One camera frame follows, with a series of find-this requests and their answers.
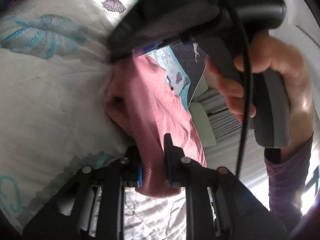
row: human hand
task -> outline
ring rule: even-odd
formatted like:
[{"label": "human hand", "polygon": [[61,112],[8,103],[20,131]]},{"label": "human hand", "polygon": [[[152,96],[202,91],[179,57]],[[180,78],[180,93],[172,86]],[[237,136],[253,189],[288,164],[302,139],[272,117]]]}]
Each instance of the human hand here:
[{"label": "human hand", "polygon": [[[314,104],[311,93],[311,81],[305,60],[293,46],[285,44],[269,36],[266,32],[258,33],[250,45],[250,59],[253,73],[262,73],[271,67],[283,76],[284,85],[290,102],[290,133],[292,143],[286,152],[294,150],[303,142],[309,140],[313,133]],[[207,72],[214,74],[219,93],[225,95],[229,111],[242,122],[244,112],[244,89],[228,78],[223,77],[218,69],[206,61]],[[243,72],[243,59],[239,55],[234,60],[236,68]],[[256,109],[250,107],[250,116],[256,114]]]}]

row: dark sleeve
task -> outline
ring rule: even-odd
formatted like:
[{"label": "dark sleeve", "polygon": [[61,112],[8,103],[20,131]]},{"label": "dark sleeve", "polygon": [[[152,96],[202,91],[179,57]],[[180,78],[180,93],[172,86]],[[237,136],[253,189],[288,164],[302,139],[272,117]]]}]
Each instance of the dark sleeve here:
[{"label": "dark sleeve", "polygon": [[265,149],[269,176],[270,211],[290,232],[300,221],[301,196],[308,174],[312,138],[287,162],[280,163],[280,149]]}]

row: pink garment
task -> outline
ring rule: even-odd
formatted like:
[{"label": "pink garment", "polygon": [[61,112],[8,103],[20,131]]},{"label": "pink garment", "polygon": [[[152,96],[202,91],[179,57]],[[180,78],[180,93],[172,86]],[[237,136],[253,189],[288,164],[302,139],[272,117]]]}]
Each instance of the pink garment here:
[{"label": "pink garment", "polygon": [[143,165],[142,187],[136,191],[166,198],[180,192],[166,181],[164,135],[173,145],[206,167],[204,152],[191,115],[165,81],[167,74],[151,57],[128,57],[113,67],[107,92],[107,114],[134,138]]}]

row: white bedsheet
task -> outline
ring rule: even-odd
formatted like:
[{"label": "white bedsheet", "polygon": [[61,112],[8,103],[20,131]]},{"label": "white bedsheet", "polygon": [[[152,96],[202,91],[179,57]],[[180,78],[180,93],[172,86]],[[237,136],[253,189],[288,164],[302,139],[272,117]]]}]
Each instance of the white bedsheet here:
[{"label": "white bedsheet", "polygon": [[[94,0],[21,0],[0,18],[0,209],[19,232],[78,169],[133,144],[104,111],[119,16]],[[185,238],[183,193],[125,202],[126,239]]]}]

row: gray handle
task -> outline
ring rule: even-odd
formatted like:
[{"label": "gray handle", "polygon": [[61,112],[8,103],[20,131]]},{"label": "gray handle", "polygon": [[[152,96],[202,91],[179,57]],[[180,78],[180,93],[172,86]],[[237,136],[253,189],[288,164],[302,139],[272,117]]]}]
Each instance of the gray handle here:
[{"label": "gray handle", "polygon": [[[234,55],[231,55],[230,49],[219,37],[197,42],[224,77],[243,85],[240,73],[233,63],[234,56],[240,53],[240,46],[235,54],[237,50],[233,44]],[[287,147],[290,144],[290,107],[282,76],[268,68],[264,73],[253,75],[253,85],[253,104],[257,114],[252,119],[252,124],[257,143],[266,148]]]}]

